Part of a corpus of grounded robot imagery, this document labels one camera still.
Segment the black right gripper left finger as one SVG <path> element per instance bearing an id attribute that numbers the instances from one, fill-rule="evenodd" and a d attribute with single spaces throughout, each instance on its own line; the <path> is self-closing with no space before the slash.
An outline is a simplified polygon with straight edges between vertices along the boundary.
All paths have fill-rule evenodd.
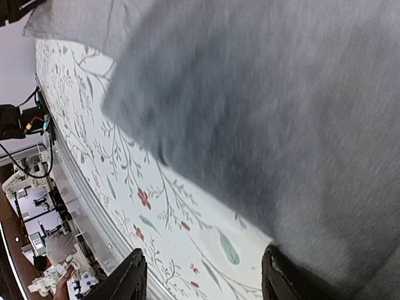
<path id="1" fill-rule="evenodd" d="M 147 262 L 143 251 L 134 249 L 102 283 L 95 286 L 82 299 L 127 300 L 146 299 Z"/>

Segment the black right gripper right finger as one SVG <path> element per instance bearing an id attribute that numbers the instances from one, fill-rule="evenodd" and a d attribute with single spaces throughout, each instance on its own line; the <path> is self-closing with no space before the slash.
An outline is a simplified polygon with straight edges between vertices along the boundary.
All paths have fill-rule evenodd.
<path id="1" fill-rule="evenodd" d="M 266 300 L 333 299 L 303 277 L 273 244 L 262 257 L 262 296 Z"/>

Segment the grey button-up shirt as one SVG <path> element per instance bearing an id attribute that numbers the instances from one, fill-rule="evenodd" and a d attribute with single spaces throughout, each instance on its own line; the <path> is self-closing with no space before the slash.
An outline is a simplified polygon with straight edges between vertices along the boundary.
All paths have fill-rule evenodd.
<path id="1" fill-rule="evenodd" d="M 113 58 L 102 113 L 309 297 L 399 298 L 398 1 L 46 1 L 24 35 Z"/>

